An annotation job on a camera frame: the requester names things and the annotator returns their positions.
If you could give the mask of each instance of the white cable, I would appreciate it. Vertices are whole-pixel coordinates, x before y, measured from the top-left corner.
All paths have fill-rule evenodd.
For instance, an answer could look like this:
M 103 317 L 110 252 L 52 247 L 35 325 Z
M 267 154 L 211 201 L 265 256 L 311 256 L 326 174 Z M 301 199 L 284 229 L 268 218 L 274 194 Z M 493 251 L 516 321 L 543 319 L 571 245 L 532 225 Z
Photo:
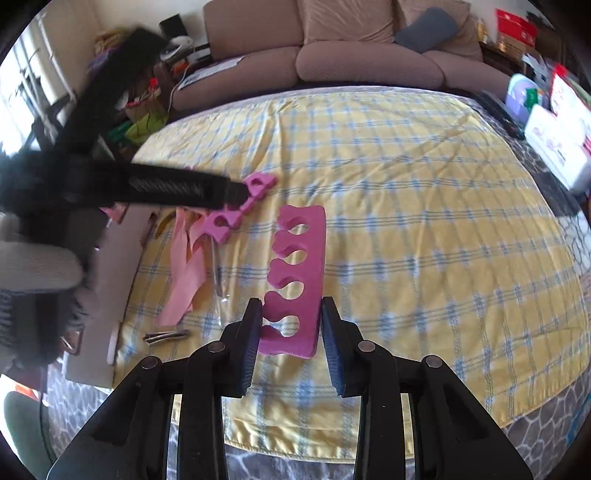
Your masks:
M 174 92 L 176 92 L 176 90 L 178 89 L 178 86 L 184 81 L 184 78 L 187 76 L 187 72 L 189 71 L 189 67 L 190 66 L 191 65 L 189 65 L 187 68 L 185 68 L 185 71 L 183 73 L 183 78 L 181 78 L 181 81 L 178 82 L 174 86 L 173 91 L 170 92 L 170 98 L 168 99 L 168 114 L 167 115 L 170 115 L 170 109 L 173 107 L 173 95 L 174 95 Z

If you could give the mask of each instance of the yellow plaid bedspread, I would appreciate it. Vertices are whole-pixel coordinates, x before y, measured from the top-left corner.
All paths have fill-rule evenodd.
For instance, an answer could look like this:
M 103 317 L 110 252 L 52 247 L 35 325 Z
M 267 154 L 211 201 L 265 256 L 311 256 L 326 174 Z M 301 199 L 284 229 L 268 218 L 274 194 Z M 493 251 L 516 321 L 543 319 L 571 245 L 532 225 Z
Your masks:
M 167 127 L 136 161 L 234 179 L 264 171 L 278 185 L 219 248 L 219 285 L 210 270 L 179 325 L 193 336 L 151 348 L 142 337 L 156 331 L 170 288 L 172 224 L 149 242 L 116 383 L 145 355 L 190 355 L 239 320 L 250 297 L 263 297 L 284 204 L 326 209 L 324 295 L 342 317 L 395 355 L 440 355 L 499 425 L 539 408 L 589 363 L 582 292 L 556 220 L 507 144 L 451 96 L 310 90 L 242 102 Z M 211 265 L 209 242 L 206 251 Z M 282 292 L 293 297 L 297 285 Z M 311 361 L 260 355 L 246 397 L 225 401 L 223 413 L 231 445 L 355 458 L 359 402 L 336 397 L 322 342 Z

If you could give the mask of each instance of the red box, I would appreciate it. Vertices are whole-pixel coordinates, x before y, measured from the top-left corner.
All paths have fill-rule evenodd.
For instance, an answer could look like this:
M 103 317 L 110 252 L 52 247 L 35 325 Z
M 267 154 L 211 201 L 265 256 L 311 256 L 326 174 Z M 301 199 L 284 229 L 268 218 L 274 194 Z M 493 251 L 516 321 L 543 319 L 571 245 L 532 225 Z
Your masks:
M 509 35 L 530 47 L 535 47 L 538 29 L 534 24 L 498 8 L 496 9 L 496 18 L 499 32 Z

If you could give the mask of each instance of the pink toe separator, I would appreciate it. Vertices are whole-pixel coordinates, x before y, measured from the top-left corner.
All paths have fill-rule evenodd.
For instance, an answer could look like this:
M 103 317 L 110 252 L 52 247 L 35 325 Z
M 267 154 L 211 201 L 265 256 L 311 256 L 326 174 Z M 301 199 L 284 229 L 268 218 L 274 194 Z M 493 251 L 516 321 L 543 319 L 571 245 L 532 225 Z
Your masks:
M 297 250 L 306 252 L 306 259 L 291 265 L 276 258 L 269 265 L 267 281 L 275 288 L 300 281 L 304 284 L 302 294 L 287 300 L 276 291 L 265 294 L 262 308 L 263 317 L 278 322 L 288 315 L 295 315 L 300 328 L 294 336 L 284 337 L 271 325 L 263 325 L 259 353 L 277 355 L 286 353 L 301 358 L 312 358 L 316 354 L 320 330 L 320 301 L 324 282 L 324 250 L 326 247 L 326 212 L 321 206 L 297 208 L 285 205 L 279 210 L 277 219 L 280 230 L 275 234 L 273 251 L 282 258 Z M 301 235 L 289 233 L 302 223 L 308 230 Z
M 250 213 L 255 201 L 261 200 L 275 186 L 277 178 L 266 173 L 253 173 L 243 181 L 250 196 L 239 210 L 221 210 L 212 212 L 205 220 L 203 233 L 212 237 L 218 244 L 224 244 L 230 238 L 230 230 L 240 228 L 243 215 Z

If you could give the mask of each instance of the tweezers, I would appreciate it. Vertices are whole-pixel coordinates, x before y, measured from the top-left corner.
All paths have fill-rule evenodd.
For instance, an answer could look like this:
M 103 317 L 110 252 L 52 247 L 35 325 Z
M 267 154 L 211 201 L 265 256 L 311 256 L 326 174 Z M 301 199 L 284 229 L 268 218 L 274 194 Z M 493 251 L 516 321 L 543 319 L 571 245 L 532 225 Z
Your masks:
M 191 330 L 181 330 L 180 332 L 155 332 L 144 335 L 144 342 L 152 345 L 166 340 L 181 340 L 191 335 Z

